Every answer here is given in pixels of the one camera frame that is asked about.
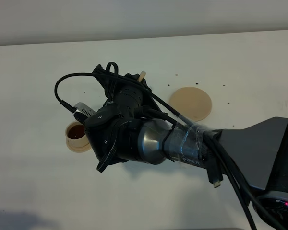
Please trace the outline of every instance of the white wall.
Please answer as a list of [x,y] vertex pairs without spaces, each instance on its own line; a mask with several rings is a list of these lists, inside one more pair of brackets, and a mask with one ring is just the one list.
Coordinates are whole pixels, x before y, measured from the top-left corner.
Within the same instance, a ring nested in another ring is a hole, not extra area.
[[288,0],[0,0],[0,45],[288,29]]

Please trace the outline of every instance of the white surface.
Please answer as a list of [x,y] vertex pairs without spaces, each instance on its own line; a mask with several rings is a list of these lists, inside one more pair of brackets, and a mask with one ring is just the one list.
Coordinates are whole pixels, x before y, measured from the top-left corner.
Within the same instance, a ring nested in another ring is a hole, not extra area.
[[[62,230],[250,229],[227,178],[214,189],[205,170],[171,161],[128,162],[99,173],[92,151],[67,149],[64,130],[73,117],[56,101],[55,82],[109,61],[121,74],[146,71],[165,101],[184,86],[203,89],[213,102],[203,121],[210,127],[288,117],[288,31],[0,46],[2,218],[36,214]],[[105,100],[89,77],[64,81],[59,95],[93,109]],[[271,229],[253,217],[258,229]]]
[[0,45],[288,29],[288,0],[0,0]]

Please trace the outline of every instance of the clear tape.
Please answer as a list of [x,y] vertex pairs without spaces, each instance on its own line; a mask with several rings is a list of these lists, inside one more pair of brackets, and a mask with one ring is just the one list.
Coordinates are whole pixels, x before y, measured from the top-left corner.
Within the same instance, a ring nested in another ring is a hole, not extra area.
[[190,122],[193,124],[192,126],[184,123],[179,116],[170,135],[169,155],[176,161],[199,164],[202,153],[206,152],[206,146],[203,145],[203,133],[208,131],[214,134],[214,132],[204,125],[194,121]]

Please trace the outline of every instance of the brown liquid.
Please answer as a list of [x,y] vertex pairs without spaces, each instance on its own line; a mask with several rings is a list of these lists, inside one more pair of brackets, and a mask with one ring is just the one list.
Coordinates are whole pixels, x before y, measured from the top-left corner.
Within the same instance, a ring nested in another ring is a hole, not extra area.
[[72,127],[69,130],[67,136],[73,140],[76,140],[76,139],[83,137],[84,136],[84,126],[83,125],[76,125],[76,126]]

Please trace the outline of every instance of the wooden disc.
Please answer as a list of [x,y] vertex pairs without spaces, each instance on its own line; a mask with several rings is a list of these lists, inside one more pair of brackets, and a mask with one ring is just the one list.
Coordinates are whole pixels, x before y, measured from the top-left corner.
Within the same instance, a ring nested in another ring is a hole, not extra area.
[[212,109],[209,95],[195,87],[185,87],[177,90],[169,99],[169,104],[183,116],[193,121],[206,118]]

